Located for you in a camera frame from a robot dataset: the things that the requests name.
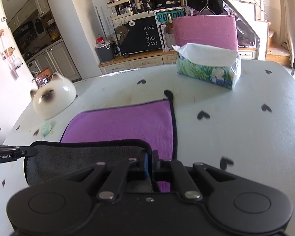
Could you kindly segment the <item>pink upholstered chair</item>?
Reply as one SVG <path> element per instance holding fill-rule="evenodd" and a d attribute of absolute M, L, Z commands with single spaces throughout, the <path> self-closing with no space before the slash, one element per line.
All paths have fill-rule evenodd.
<path fill-rule="evenodd" d="M 238 38 L 233 16 L 188 16 L 172 21 L 175 44 L 187 43 L 210 45 L 238 50 Z"/>

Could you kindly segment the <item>white ceramic cat bowl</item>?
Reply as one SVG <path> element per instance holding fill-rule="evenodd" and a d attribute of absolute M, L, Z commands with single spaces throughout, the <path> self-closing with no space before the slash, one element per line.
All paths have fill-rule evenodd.
<path fill-rule="evenodd" d="M 34 111 L 43 120 L 48 120 L 64 111 L 77 96 L 76 88 L 66 77 L 53 73 L 44 86 L 30 91 Z"/>

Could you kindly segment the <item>green floral tissue box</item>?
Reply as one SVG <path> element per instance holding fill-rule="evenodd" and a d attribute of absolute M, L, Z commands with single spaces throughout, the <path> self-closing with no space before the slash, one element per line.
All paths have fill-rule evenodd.
<path fill-rule="evenodd" d="M 241 58 L 237 51 L 195 43 L 172 48 L 178 53 L 179 74 L 227 89 L 234 89 L 241 76 Z"/>

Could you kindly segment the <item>cream kitchen cabinets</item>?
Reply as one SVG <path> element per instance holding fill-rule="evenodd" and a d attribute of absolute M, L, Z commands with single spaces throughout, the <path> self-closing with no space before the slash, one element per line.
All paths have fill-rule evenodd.
<path fill-rule="evenodd" d="M 45 47 L 32 58 L 26 61 L 26 64 L 32 73 L 50 69 L 52 73 L 60 73 L 72 82 L 81 80 L 69 51 L 63 40 Z"/>

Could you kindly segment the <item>cream tiered bottle shelf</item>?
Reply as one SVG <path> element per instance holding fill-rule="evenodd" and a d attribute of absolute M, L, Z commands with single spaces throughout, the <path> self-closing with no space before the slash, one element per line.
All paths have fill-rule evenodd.
<path fill-rule="evenodd" d="M 118 20 L 135 14 L 132 0 L 110 0 L 107 8 L 111 10 L 111 20 Z"/>

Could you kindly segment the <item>grey trash bin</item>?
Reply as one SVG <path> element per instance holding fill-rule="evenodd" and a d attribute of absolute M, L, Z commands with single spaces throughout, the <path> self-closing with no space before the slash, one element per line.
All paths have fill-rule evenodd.
<path fill-rule="evenodd" d="M 112 61 L 115 58 L 114 43 L 102 37 L 96 39 L 95 51 L 99 56 L 100 62 Z"/>

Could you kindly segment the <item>wooden staircase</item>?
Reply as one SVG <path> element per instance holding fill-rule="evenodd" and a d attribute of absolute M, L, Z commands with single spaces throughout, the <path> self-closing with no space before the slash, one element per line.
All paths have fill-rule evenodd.
<path fill-rule="evenodd" d="M 280 0 L 224 0 L 225 10 L 237 21 L 242 59 L 267 60 L 290 65 L 287 44 L 280 41 Z"/>

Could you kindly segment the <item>teal potion sign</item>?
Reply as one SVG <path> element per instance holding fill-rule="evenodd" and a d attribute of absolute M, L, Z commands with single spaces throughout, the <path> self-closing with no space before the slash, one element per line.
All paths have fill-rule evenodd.
<path fill-rule="evenodd" d="M 185 16 L 185 9 L 183 7 L 174 7 L 170 9 L 155 10 L 154 17 L 158 24 L 168 23 L 171 20 Z"/>

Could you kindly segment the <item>purple grey microfiber towel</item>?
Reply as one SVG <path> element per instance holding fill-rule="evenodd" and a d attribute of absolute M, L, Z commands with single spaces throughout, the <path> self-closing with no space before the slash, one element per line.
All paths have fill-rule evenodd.
<path fill-rule="evenodd" d="M 137 158 L 140 143 L 156 150 L 160 159 L 176 159 L 174 95 L 169 90 L 164 95 L 163 100 L 82 112 L 67 125 L 59 143 L 32 143 L 38 152 L 24 160 L 27 184 L 36 185 L 97 161 L 111 166 Z"/>

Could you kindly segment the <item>cream drawer sideboard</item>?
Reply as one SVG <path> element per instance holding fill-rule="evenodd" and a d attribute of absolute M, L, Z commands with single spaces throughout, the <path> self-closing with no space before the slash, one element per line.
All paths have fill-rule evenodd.
<path fill-rule="evenodd" d="M 110 74 L 128 69 L 173 65 L 176 63 L 177 58 L 178 53 L 176 51 L 148 51 L 132 54 L 129 58 L 117 55 L 112 61 L 101 62 L 99 68 L 102 74 Z"/>

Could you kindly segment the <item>mint green small coaster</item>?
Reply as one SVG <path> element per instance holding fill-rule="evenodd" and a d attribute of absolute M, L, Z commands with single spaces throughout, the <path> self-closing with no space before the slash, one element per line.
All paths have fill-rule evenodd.
<path fill-rule="evenodd" d="M 46 137 L 48 134 L 52 132 L 55 125 L 55 121 L 45 121 L 43 125 L 40 127 L 40 135 L 42 137 Z"/>

